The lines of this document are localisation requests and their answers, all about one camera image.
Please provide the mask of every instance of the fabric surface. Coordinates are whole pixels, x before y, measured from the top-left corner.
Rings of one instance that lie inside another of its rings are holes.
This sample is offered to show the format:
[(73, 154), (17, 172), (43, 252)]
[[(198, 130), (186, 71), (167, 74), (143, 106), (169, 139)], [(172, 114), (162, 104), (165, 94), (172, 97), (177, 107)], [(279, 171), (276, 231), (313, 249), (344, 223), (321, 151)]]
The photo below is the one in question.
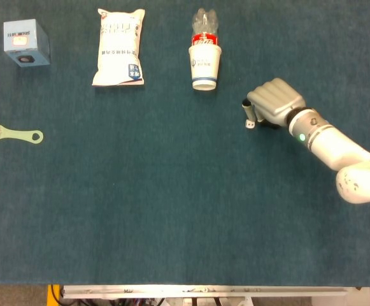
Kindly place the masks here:
[[(192, 89), (199, 7), (217, 89)], [(100, 16), (146, 10), (143, 87), (93, 88)], [(19, 68), (3, 22), (36, 18), (50, 66)], [(280, 77), (370, 150), (370, 1), (0, 0), (0, 282), (370, 286), (370, 204), (241, 101)]]

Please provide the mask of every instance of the white paper cup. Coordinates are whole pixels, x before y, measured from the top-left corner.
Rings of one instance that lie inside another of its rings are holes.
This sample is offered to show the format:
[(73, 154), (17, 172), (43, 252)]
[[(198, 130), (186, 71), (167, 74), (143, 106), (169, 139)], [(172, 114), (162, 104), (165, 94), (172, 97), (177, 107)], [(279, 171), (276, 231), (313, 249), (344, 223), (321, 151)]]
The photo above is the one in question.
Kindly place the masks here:
[(189, 48), (194, 89), (211, 91), (216, 88), (220, 54), (222, 54), (222, 49), (218, 45), (200, 44)]

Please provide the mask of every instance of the blue box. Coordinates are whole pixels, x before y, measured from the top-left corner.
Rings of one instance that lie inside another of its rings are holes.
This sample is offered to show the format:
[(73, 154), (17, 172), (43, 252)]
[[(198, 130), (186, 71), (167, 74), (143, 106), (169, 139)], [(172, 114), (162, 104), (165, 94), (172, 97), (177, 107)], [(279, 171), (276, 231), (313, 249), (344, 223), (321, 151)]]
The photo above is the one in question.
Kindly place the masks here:
[(4, 22), (4, 51), (20, 67), (50, 64), (49, 38), (36, 19)]

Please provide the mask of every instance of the robotic hand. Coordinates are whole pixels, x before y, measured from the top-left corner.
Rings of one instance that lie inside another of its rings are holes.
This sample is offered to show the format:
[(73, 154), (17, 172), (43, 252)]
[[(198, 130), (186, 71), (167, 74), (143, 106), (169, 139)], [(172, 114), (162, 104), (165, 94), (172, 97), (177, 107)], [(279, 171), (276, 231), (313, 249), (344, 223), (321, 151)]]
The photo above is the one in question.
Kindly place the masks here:
[(343, 199), (353, 204), (370, 202), (370, 153), (306, 107), (291, 86), (275, 78), (249, 92), (242, 106), (247, 128), (265, 122), (288, 128), (330, 169), (338, 171), (336, 187)]

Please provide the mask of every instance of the white plastic bag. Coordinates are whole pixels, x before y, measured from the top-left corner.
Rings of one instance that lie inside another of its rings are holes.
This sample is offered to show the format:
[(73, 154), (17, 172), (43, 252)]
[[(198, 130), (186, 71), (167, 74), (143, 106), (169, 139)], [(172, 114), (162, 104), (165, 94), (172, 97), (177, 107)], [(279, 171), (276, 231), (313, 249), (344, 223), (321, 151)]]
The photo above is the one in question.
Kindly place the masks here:
[(100, 47), (98, 71), (92, 85), (143, 85), (138, 54), (145, 10), (110, 13), (98, 9), (98, 12), (101, 15)]

